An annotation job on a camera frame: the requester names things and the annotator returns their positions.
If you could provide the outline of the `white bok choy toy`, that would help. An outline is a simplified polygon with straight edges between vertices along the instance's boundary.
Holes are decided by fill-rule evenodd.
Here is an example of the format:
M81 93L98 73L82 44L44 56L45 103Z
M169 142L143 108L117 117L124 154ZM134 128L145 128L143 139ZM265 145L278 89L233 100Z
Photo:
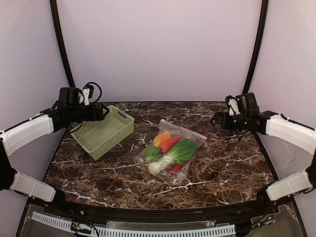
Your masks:
M168 169L180 163L186 163L194 156L197 145L193 140L184 139L177 142L162 158L157 161L150 162L148 171L152 175L157 175L161 171Z

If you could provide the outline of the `red pepper toy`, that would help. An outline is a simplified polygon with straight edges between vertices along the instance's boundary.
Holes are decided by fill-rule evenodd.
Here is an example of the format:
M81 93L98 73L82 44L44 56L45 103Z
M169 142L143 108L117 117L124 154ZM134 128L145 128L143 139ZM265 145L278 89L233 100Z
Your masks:
M159 145L159 148L163 153L167 153L177 142L181 140L181 135L176 135L174 137L171 137L168 140L165 140Z

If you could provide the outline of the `dark red chili toy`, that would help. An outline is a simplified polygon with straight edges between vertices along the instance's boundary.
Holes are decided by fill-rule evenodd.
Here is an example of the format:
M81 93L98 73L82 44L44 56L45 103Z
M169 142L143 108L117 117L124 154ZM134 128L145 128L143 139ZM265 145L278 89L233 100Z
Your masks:
M181 169L182 166L183 166L183 163L180 163L172 167L171 170L169 171L169 175L173 176L174 174L176 174Z

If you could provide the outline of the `clear zip top bag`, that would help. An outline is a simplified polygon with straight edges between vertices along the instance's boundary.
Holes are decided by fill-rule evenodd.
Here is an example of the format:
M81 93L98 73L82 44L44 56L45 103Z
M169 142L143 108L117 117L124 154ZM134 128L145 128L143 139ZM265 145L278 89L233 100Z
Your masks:
M207 137L161 120L159 133L135 158L142 170L172 185L186 177L198 148Z

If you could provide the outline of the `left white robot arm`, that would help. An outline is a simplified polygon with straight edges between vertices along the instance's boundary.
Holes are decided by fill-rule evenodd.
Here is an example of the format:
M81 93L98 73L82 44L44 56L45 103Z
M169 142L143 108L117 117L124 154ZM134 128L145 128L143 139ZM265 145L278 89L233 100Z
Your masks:
M103 121L109 109L98 101L90 102L91 86L84 89L62 87L51 108L39 112L11 128L0 132L0 189L14 191L45 202L53 202L58 190L13 168L9 157L27 144L71 123Z

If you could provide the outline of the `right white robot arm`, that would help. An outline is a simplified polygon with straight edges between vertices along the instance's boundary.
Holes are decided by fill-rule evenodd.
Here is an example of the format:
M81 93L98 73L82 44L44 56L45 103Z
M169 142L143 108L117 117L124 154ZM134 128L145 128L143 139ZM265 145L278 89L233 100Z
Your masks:
M221 125L230 131L251 131L279 138L291 143L310 155L316 155L316 130L301 124L284 114L272 111L261 112L255 94L227 96L228 112L216 112L210 123ZM312 190L316 187L316 161L306 169L276 181L259 193L259 199L277 201L283 197Z

